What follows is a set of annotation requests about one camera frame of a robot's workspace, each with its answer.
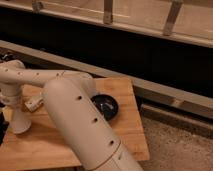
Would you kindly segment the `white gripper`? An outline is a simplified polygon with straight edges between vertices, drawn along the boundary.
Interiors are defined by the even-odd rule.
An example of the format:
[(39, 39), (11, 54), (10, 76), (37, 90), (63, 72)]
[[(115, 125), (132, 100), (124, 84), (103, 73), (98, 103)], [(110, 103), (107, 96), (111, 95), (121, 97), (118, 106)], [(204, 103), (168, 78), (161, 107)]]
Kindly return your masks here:
[(3, 93), (0, 93), (0, 102), (3, 103), (5, 106), (10, 106), (13, 108), (16, 108), (17, 106), (21, 105), (22, 102), (22, 95), (4, 95)]

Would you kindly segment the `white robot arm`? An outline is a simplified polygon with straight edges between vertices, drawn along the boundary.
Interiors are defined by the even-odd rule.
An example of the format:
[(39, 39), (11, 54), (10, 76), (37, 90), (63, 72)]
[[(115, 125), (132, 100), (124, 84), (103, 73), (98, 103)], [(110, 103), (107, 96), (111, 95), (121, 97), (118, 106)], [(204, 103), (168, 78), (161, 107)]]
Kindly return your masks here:
[(144, 171), (91, 101), (97, 91), (90, 74), (27, 69), (19, 60), (0, 63), (0, 102), (13, 110), (15, 134), (31, 126), (21, 111), (25, 84), (43, 89), (46, 111), (87, 171)]

